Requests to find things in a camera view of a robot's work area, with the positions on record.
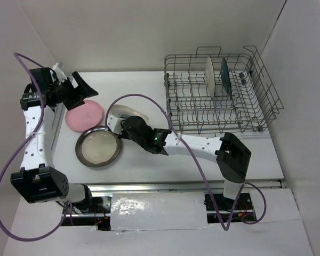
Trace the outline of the cream plate with tree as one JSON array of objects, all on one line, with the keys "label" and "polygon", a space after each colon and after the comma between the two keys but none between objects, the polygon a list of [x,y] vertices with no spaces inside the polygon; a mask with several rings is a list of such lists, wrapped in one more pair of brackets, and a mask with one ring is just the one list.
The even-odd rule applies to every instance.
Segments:
[{"label": "cream plate with tree", "polygon": [[204,77],[211,97],[215,97],[215,74],[213,62],[210,57],[206,58]]}]

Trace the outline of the blue floral plate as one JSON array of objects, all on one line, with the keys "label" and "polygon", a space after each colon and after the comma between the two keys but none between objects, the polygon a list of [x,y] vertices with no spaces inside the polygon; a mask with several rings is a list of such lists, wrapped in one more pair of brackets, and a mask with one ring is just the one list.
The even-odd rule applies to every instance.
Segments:
[{"label": "blue floral plate", "polygon": [[228,96],[230,98],[232,98],[233,95],[232,95],[231,82],[230,82],[230,76],[229,76],[229,69],[228,69],[228,66],[227,66],[226,58],[222,58],[221,68],[220,68],[220,75],[221,75],[223,88],[225,89],[225,91],[228,94]]}]

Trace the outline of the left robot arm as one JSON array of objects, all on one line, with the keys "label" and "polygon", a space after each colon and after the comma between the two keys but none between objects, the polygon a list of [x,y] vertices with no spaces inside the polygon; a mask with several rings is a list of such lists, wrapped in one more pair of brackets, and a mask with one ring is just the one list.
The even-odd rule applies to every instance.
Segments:
[{"label": "left robot arm", "polygon": [[83,213],[94,208],[94,198],[87,185],[70,183],[65,174],[54,167],[55,112],[59,106],[68,110],[85,104],[84,100],[98,95],[79,75],[73,87],[70,78],[56,63],[51,68],[31,69],[32,80],[20,99],[26,124],[24,156],[20,170],[12,173],[10,182],[30,204],[49,201],[71,201]]}]

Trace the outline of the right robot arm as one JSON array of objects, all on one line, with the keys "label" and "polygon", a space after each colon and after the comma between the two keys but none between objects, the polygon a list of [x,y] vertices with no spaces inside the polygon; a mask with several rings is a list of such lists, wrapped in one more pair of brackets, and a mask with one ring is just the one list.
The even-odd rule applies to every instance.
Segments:
[{"label": "right robot arm", "polygon": [[251,151],[232,133],[221,137],[196,137],[173,130],[153,129],[139,116],[122,121],[123,138],[134,141],[145,151],[161,155],[195,156],[216,163],[224,178],[222,203],[234,209],[241,202],[239,192],[251,158]]}]

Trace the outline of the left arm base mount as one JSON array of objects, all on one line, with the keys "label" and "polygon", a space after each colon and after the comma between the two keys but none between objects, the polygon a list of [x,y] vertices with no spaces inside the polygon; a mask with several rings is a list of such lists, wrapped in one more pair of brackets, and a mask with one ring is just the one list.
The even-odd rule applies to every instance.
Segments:
[{"label": "left arm base mount", "polygon": [[111,201],[111,195],[90,195],[89,200],[74,203],[71,213],[67,213],[61,226],[88,226],[100,231],[110,231]]}]

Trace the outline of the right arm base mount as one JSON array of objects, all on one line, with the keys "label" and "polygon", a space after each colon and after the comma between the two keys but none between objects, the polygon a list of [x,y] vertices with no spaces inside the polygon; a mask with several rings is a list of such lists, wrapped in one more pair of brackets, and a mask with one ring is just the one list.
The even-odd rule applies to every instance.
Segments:
[{"label": "right arm base mount", "polygon": [[[222,193],[216,193],[213,194],[213,196],[219,208],[222,220],[224,223],[226,223],[229,219],[229,214],[234,201],[225,198]],[[207,211],[207,222],[219,223],[220,221],[217,217],[217,213],[209,194],[204,195],[204,205]],[[244,218],[244,221],[246,222],[257,220],[251,196],[248,192],[241,193],[232,214],[231,222],[242,222],[242,218]]]}]

